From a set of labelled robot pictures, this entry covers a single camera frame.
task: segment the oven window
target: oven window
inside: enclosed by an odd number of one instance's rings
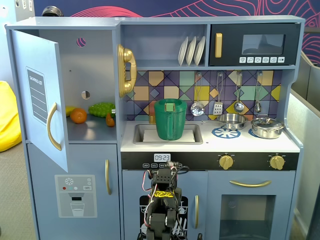
[[[269,240],[275,195],[222,195],[219,240]]]
[[[243,55],[280,55],[284,51],[283,34],[243,35]]]

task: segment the yellow bean bag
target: yellow bean bag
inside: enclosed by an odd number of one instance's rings
[[[6,81],[0,81],[0,152],[21,141],[16,96]]]

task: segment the white countertop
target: white countertop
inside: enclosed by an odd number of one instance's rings
[[[187,122],[186,124],[199,125],[203,140],[202,144],[134,144],[135,126],[138,124],[149,123],[147,121],[127,121],[121,152],[300,152],[299,147],[288,137],[285,131],[282,131],[281,136],[276,139],[263,139],[250,135],[250,122],[247,122],[245,128],[239,131],[240,136],[235,138],[221,138],[213,135],[212,131],[220,127],[218,123]]]

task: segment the yellow sticker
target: yellow sticker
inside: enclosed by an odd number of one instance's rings
[[[169,191],[155,191],[154,196],[158,197],[158,198],[164,198],[164,197],[173,198],[174,197],[171,194],[171,192],[169,192]]]

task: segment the play kitchen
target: play kitchen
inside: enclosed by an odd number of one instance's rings
[[[286,118],[304,22],[7,26],[38,239],[288,240],[303,146]]]

